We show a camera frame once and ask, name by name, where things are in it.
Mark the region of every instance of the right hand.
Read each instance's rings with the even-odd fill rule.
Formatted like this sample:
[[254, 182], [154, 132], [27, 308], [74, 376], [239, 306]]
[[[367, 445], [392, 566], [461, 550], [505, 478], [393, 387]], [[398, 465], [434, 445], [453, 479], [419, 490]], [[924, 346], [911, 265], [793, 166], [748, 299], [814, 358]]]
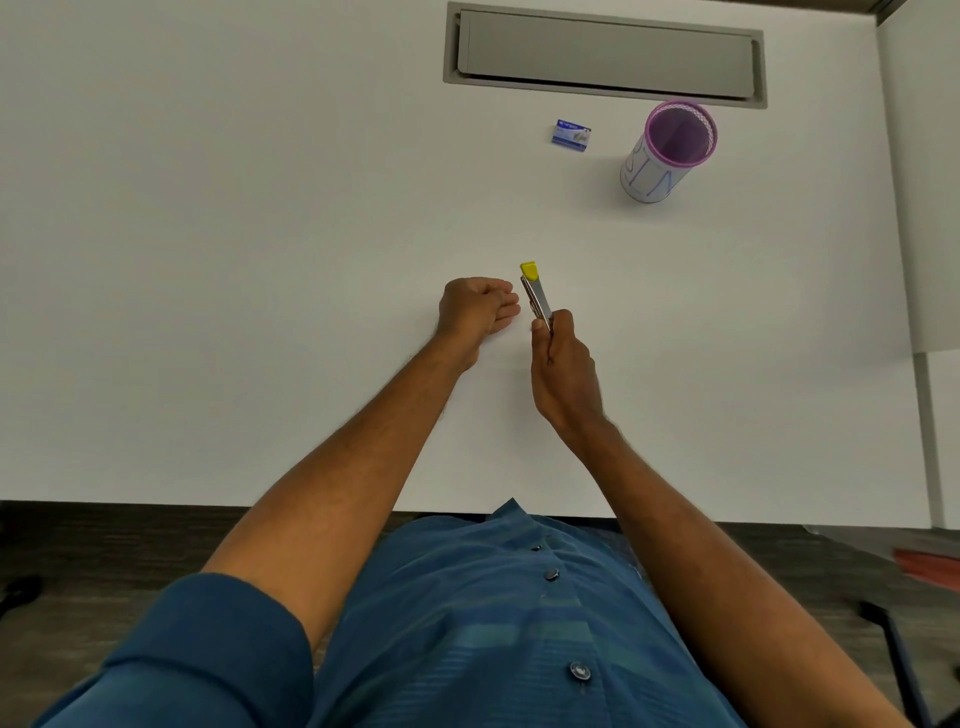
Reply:
[[533, 332], [534, 403], [571, 449], [583, 433], [606, 421], [590, 350], [573, 334], [573, 314], [553, 312], [553, 336], [541, 319]]

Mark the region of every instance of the red object on floor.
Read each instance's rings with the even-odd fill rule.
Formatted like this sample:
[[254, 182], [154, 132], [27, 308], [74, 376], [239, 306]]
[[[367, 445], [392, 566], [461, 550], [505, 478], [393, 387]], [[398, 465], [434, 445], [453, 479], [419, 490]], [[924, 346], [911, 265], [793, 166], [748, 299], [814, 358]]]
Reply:
[[960, 592], [960, 559], [896, 548], [894, 560], [908, 576]]

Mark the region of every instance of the chair leg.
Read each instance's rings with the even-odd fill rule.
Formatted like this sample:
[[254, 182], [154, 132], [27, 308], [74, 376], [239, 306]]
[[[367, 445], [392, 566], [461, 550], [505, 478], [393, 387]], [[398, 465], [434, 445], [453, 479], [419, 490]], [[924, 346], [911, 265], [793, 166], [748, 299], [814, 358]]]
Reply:
[[887, 651], [890, 653], [890, 662], [897, 677], [897, 687], [900, 689], [900, 700], [903, 702], [903, 714], [917, 728], [933, 728], [930, 711], [920, 692], [917, 675], [910, 665], [910, 656], [906, 645], [900, 638], [900, 631], [890, 613], [869, 601], [860, 602], [860, 616], [883, 629], [883, 637], [887, 641]]

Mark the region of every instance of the white desk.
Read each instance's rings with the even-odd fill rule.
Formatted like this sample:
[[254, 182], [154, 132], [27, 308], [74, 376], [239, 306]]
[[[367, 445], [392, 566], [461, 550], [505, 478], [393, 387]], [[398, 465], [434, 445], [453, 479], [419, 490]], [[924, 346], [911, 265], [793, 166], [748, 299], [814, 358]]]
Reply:
[[[251, 503], [448, 279], [535, 258], [611, 416], [711, 516], [929, 524], [872, 18], [518, 4], [760, 28], [770, 108], [712, 108], [717, 153], [642, 206], [617, 171], [654, 102], [445, 85], [443, 0], [7, 9], [0, 497]], [[521, 322], [398, 508], [609, 515], [527, 367]]]

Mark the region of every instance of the pen holder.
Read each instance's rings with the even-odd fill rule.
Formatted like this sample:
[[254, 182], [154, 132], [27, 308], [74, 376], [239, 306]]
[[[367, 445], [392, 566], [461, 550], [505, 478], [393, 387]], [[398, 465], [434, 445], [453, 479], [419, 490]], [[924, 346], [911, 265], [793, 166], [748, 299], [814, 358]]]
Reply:
[[635, 200], [658, 203], [707, 161], [716, 145], [717, 127], [706, 109], [687, 101], [660, 104], [620, 167], [620, 184]]

